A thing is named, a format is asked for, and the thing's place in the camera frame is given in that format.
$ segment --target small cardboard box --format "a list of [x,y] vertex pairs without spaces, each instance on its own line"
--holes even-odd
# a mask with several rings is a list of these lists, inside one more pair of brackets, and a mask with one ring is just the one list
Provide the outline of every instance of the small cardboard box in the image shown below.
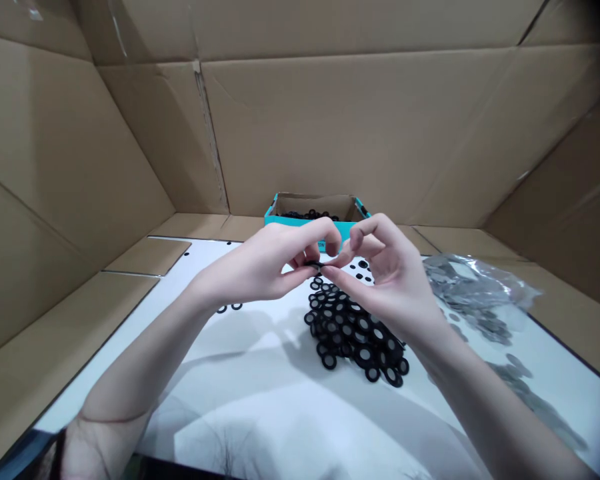
[[[353,195],[299,195],[296,193],[276,193],[273,203],[265,214],[265,225],[276,222],[292,227],[300,227],[311,220],[282,217],[287,212],[296,211],[300,214],[308,213],[314,209],[316,212],[329,212],[329,216],[338,216],[335,221],[336,228],[342,235],[342,243],[349,238],[349,231],[360,220],[371,216],[362,201]],[[325,252],[325,242],[318,242],[321,252]]]

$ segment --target plastic bag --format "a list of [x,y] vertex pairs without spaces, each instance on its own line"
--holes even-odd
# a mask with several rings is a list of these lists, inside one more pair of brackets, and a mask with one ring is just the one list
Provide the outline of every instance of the plastic bag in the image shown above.
[[514,274],[472,257],[442,254],[424,260],[433,293],[490,341],[510,345],[533,299],[542,292]]

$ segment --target white table surface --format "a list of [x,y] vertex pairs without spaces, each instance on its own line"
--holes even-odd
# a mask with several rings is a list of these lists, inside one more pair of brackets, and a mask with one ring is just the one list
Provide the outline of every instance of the white table surface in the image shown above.
[[[189,255],[158,282],[36,429],[55,433],[66,426],[106,368],[196,273],[240,245],[182,240],[191,241]],[[409,348],[411,370],[400,389],[382,379],[368,382],[344,359],[333,371],[322,366],[303,321],[309,283],[280,300],[214,315],[162,394],[137,451],[218,473],[229,460],[232,475],[250,479],[488,478]],[[457,325],[484,360],[504,364],[512,353],[523,362],[533,373],[525,379],[531,390],[584,438],[588,450],[578,455],[600,475],[600,378],[520,316],[525,326],[511,347],[488,342],[464,320]]]

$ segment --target cardboard box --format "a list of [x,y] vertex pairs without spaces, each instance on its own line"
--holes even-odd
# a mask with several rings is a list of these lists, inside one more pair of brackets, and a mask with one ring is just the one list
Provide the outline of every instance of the cardboard box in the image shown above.
[[[290,211],[302,215],[310,210],[316,212],[329,212],[329,216],[337,216],[339,221],[334,221],[336,228],[342,235],[342,243],[349,239],[351,227],[371,216],[362,201],[352,195],[330,195],[322,197],[319,195],[299,195],[296,193],[276,193],[271,206],[265,214],[265,225],[269,223],[282,223],[292,227],[301,227],[311,220],[283,217]],[[325,242],[318,242],[321,252],[325,250]]]
[[184,246],[150,232],[292,222],[262,216],[277,191],[355,191],[422,253],[509,262],[600,370],[600,107],[578,123],[600,35],[581,5],[0,0],[0,456],[156,282],[100,270],[168,269]]

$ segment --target cardboard wall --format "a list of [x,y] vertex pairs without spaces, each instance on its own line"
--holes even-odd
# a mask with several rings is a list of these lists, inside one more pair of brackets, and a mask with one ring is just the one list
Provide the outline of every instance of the cardboard wall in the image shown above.
[[600,45],[202,64],[231,212],[355,193],[478,227],[600,97]]
[[510,47],[542,6],[542,0],[73,2],[98,65]]
[[549,0],[524,45],[600,42],[600,18],[589,0]]
[[228,213],[196,69],[192,62],[98,68],[176,210]]
[[489,218],[486,229],[600,302],[600,102]]
[[71,7],[32,5],[0,2],[0,347],[174,212]]
[[[398,223],[479,227],[600,97],[582,1],[74,3],[178,211],[354,193]],[[202,110],[188,63],[165,63],[196,58]]]

